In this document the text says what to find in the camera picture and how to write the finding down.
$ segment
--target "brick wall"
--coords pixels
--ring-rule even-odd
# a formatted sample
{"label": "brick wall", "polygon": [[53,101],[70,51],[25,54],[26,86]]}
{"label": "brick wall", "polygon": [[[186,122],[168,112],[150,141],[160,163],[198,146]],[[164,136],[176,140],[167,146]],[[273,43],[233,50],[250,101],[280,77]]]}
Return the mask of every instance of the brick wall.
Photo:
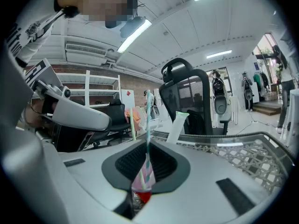
{"label": "brick wall", "polygon": [[[143,92],[147,89],[151,90],[153,93],[154,89],[159,88],[161,84],[155,83],[149,80],[141,79],[135,76],[130,76],[122,73],[118,73],[115,71],[110,70],[103,70],[97,68],[86,68],[82,66],[75,66],[75,65],[52,65],[54,71],[56,73],[77,73],[77,74],[85,74],[86,70],[90,70],[91,75],[98,75],[98,76],[107,76],[107,77],[115,77],[117,78],[118,75],[121,77],[121,88],[126,90],[134,90],[134,97],[135,97],[135,105],[136,106],[144,106],[145,98],[143,96]],[[72,88],[67,85],[70,89],[82,89],[82,88]],[[92,89],[110,89],[111,86],[105,85],[91,85],[90,88]],[[93,105],[96,101],[102,101],[103,103],[108,103],[108,100],[111,100],[112,97],[99,97],[93,96],[90,97],[90,104]]]}

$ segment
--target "black mesh chair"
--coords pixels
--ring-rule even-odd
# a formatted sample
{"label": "black mesh chair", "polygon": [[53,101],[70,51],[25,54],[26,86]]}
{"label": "black mesh chair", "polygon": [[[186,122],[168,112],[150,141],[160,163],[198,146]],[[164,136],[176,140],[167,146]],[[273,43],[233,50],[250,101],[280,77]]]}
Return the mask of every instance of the black mesh chair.
{"label": "black mesh chair", "polygon": [[165,84],[159,93],[171,120],[176,118],[176,111],[189,113],[185,134],[226,135],[228,121],[220,121],[224,128],[212,128],[210,84],[205,71],[194,70],[186,60],[176,58],[161,73]]}
{"label": "black mesh chair", "polygon": [[113,99],[107,106],[107,115],[112,120],[111,132],[125,131],[130,128],[125,117],[125,105],[121,103],[120,99]]}

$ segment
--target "air vent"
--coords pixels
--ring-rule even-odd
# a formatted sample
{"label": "air vent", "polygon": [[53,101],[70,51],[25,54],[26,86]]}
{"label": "air vent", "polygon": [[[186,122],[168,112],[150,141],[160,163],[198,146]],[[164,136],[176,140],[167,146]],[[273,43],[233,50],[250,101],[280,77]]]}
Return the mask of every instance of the air vent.
{"label": "air vent", "polygon": [[77,45],[77,44],[67,43],[65,46],[65,50],[69,51],[69,52],[89,53],[90,55],[96,55],[96,56],[101,56],[101,57],[106,56],[105,50],[101,50],[99,48],[94,48],[94,47],[85,46],[85,45]]}

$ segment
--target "mesh panel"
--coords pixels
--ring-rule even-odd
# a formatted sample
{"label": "mesh panel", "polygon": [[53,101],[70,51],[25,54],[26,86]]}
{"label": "mesh panel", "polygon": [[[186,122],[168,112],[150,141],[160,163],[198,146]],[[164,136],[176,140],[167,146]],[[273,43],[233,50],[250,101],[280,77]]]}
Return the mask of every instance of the mesh panel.
{"label": "mesh panel", "polygon": [[185,133],[204,134],[203,87],[199,77],[190,77],[173,84],[163,89],[161,96],[174,118],[176,111],[190,114],[184,124]]}

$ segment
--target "plastic straw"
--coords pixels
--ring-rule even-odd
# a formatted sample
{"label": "plastic straw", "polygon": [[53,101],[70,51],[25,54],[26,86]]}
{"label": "plastic straw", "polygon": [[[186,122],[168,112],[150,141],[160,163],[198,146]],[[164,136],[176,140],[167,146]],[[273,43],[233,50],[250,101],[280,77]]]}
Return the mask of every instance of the plastic straw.
{"label": "plastic straw", "polygon": [[145,176],[145,186],[146,188],[149,187],[149,180],[150,180],[150,107],[151,107],[151,95],[150,90],[147,90],[147,119],[146,119],[146,176]]}
{"label": "plastic straw", "polygon": [[133,119],[133,109],[132,108],[130,108],[130,123],[131,123],[131,130],[132,130],[133,140],[136,140],[135,128],[134,128],[134,119]]}

